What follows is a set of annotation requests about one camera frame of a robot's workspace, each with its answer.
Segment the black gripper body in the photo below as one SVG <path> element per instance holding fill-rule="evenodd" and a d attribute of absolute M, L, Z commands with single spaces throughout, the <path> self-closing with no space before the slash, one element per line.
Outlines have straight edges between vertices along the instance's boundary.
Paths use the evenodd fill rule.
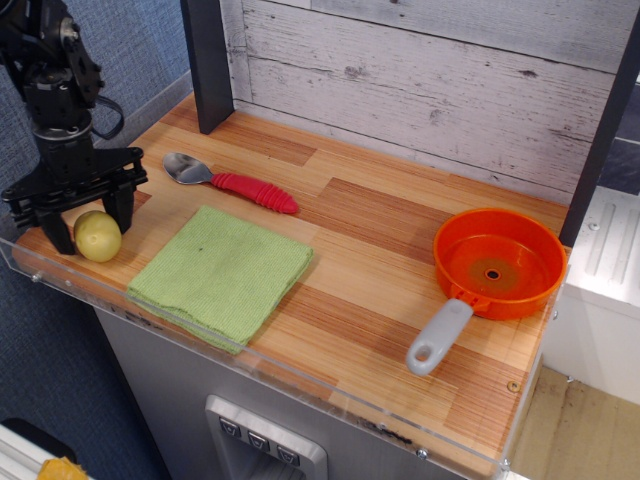
<path fill-rule="evenodd" d="M 40 226 L 38 213 L 60 213 L 102 200 L 119 186 L 147 181 L 138 147 L 97 149 L 89 133 L 44 130 L 34 134 L 36 167 L 2 192 L 19 227 Z"/>

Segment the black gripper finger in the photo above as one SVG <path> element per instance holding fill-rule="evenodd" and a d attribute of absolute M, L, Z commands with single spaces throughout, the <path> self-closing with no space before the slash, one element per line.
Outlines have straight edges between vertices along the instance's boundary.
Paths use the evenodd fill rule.
<path fill-rule="evenodd" d="M 39 224 L 56 250 L 64 255 L 76 253 L 69 229 L 59 211 L 41 211 L 38 213 Z"/>
<path fill-rule="evenodd" d="M 116 221 L 122 234 L 127 232 L 132 225 L 134 192 L 134 186 L 125 184 L 109 191 L 102 197 L 105 212 Z"/>

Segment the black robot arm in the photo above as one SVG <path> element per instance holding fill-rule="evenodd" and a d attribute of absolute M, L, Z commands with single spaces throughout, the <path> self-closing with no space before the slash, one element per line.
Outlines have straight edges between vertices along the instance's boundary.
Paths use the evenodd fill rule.
<path fill-rule="evenodd" d="M 1 64 L 25 104 L 39 162 L 2 193 L 19 227 L 39 227 L 62 254 L 75 253 L 64 212 L 95 200 L 126 232 L 134 193 L 146 182 L 143 151 L 97 149 L 91 111 L 119 107 L 101 96 L 101 67 L 62 1 L 1 4 Z"/>

